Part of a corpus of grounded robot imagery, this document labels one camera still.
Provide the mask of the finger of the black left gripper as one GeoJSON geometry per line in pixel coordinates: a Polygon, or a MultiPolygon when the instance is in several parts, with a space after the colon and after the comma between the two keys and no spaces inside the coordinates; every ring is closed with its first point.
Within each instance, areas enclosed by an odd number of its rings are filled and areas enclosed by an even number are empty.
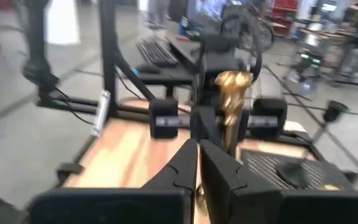
{"type": "Polygon", "coordinates": [[[200,142],[209,140],[214,144],[222,144],[222,132],[216,124],[217,112],[215,107],[195,105],[190,114],[190,136],[200,142]]]}
{"type": "Polygon", "coordinates": [[[243,141],[246,137],[250,111],[243,109],[238,116],[235,137],[237,141],[243,141]]]}

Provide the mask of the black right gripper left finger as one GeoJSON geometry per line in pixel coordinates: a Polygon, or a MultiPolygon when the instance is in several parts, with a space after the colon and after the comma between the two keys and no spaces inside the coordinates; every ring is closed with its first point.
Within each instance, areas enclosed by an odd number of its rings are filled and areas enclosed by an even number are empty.
{"type": "Polygon", "coordinates": [[[197,142],[188,139],[141,188],[59,188],[34,198],[33,224],[193,223],[197,142]]]}

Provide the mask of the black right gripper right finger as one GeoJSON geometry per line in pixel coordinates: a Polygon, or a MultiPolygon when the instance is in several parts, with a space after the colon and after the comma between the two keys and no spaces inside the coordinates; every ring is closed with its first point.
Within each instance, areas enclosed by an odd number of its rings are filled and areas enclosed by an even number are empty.
{"type": "Polygon", "coordinates": [[[200,142],[211,223],[358,224],[358,190],[335,165],[200,142]]]}

